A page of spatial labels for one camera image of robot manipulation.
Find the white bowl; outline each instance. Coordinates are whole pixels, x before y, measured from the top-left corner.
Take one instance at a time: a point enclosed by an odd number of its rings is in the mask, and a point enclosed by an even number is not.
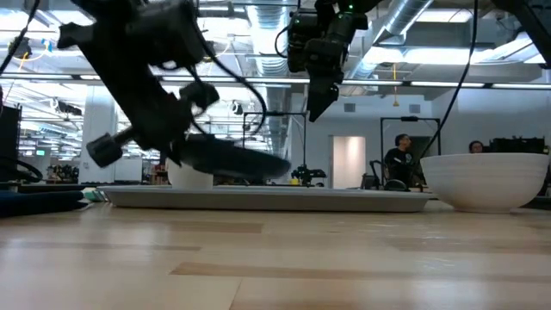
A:
[[[438,199],[458,211],[508,213],[540,191],[549,157],[528,153],[482,153],[421,159],[424,177]]]

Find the ductwork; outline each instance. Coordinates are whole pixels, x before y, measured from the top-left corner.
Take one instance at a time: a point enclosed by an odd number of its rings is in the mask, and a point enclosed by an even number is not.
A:
[[[382,27],[371,29],[371,31],[374,31],[374,36],[369,42],[370,44],[368,44],[368,49],[376,42],[381,42],[394,36],[405,36],[413,23],[432,2],[433,0],[393,0],[390,3],[388,14],[382,17],[384,19]],[[367,79],[376,67],[377,64],[369,63],[369,59],[362,59],[351,76],[354,79]],[[346,95],[349,90],[349,88],[344,88],[341,93]]]
[[[276,54],[274,43],[277,33],[289,23],[289,10],[286,7],[258,5],[246,8],[251,22],[251,36],[255,53]],[[287,48],[287,36],[280,35],[278,49],[283,52]],[[287,60],[280,58],[258,58],[257,70],[262,77],[286,77],[288,75]],[[268,110],[281,111],[290,100],[287,89],[266,89]],[[279,153],[285,144],[285,131],[281,128],[282,120],[276,117],[268,119],[270,136],[274,153]]]

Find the ceiling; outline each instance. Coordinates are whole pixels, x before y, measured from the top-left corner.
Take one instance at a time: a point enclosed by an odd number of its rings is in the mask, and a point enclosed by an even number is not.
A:
[[[314,0],[302,1],[303,7],[313,8]],[[472,0],[447,0],[434,1],[430,7],[419,17],[417,22],[408,30],[405,42],[401,46],[389,46],[381,44],[373,47],[373,42],[368,42],[375,35],[375,30],[381,28],[388,12],[390,1],[383,1],[379,6],[368,12],[371,21],[370,30],[357,31],[356,37],[350,45],[350,56],[344,65],[344,73],[347,78],[355,77],[359,67],[365,64],[373,66],[368,78],[420,80],[420,81],[454,81],[461,75],[464,64],[462,56],[455,56],[451,52],[463,53],[468,47],[470,38],[471,13],[468,9],[472,6]],[[54,7],[43,9],[30,24],[27,37],[33,52],[29,60],[12,60],[6,72],[20,73],[60,73],[68,75],[94,75],[90,63],[75,47],[68,50],[56,48],[59,37],[58,27],[61,24],[75,22],[77,24],[91,24],[93,20],[85,13],[78,10],[69,0],[60,0],[52,3]],[[275,35],[288,22],[288,12],[295,10],[296,2],[289,0],[235,0],[233,6],[235,14],[230,18],[200,18],[198,24],[207,40],[214,42],[214,49],[226,66],[237,74],[245,77],[279,77],[294,78],[306,77],[306,73],[289,74],[286,68],[277,73],[268,74],[265,71],[266,64],[270,61],[285,64],[273,53]],[[0,8],[0,59],[8,49],[8,44],[18,35],[28,18],[27,13],[18,1],[8,1],[7,5]],[[227,2],[201,1],[203,9],[213,7],[224,8]],[[516,19],[504,12],[496,10],[492,2],[483,0],[480,2],[480,31],[479,48],[477,53],[480,62],[474,65],[469,73],[468,80],[477,82],[529,82],[537,78],[541,71],[537,65],[525,64],[524,61],[537,56],[537,51],[530,47],[520,48],[513,46],[521,44],[515,40],[513,32],[518,27]],[[255,28],[255,8],[280,8],[278,22],[273,28],[264,28],[259,32]],[[440,48],[445,53],[436,56],[435,48]],[[432,53],[432,57],[421,58],[421,50]],[[200,76],[220,77],[225,73],[212,63],[201,63],[197,66]],[[186,71],[171,71],[170,74],[188,76]],[[58,141],[55,156],[69,158],[77,156],[82,136],[83,117],[64,115],[56,112],[56,102],[66,102],[79,108],[85,114],[86,95],[90,85],[97,85],[94,78],[81,79],[74,82],[53,81],[40,82],[37,80],[11,80],[0,79],[4,88],[4,94],[9,91],[6,103],[8,105],[21,105],[23,120],[26,122],[23,128],[23,139],[29,144],[43,146],[44,141]],[[177,93],[178,86],[174,83],[164,86],[167,91]],[[303,93],[304,86],[277,85],[275,88],[258,87],[269,102],[269,109],[289,110],[292,93]],[[243,87],[235,84],[220,84],[217,88],[222,98],[214,104],[208,112],[198,118],[206,131],[217,134],[222,139],[238,139],[242,137],[243,116],[236,115],[232,109],[236,104],[240,105],[244,112],[260,111],[258,101]],[[400,88],[403,95],[421,95],[425,100],[432,100],[441,95],[446,89],[432,88]],[[341,87],[343,96],[387,96],[394,92],[394,87]],[[246,122],[254,122],[253,116],[249,116]],[[128,125],[126,116],[119,113],[120,129]],[[288,118],[272,117],[266,122],[265,127],[257,137],[247,141],[247,146],[266,152],[280,153],[287,133]],[[71,147],[70,152],[64,152],[64,147]],[[136,145],[130,145],[127,156],[143,156],[156,158],[154,152],[140,152]]]

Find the man in black shirt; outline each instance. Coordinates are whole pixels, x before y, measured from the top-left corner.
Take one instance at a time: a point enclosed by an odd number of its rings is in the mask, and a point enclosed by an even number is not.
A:
[[[399,134],[394,140],[397,146],[387,152],[385,156],[385,166],[388,171],[389,180],[400,180],[410,186],[410,179],[413,169],[413,156],[407,150],[412,145],[412,141],[407,134]]]

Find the desk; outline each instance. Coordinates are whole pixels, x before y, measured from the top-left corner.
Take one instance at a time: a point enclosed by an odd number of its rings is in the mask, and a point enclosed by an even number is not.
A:
[[[3,310],[540,310],[551,216],[112,208],[0,220]]]

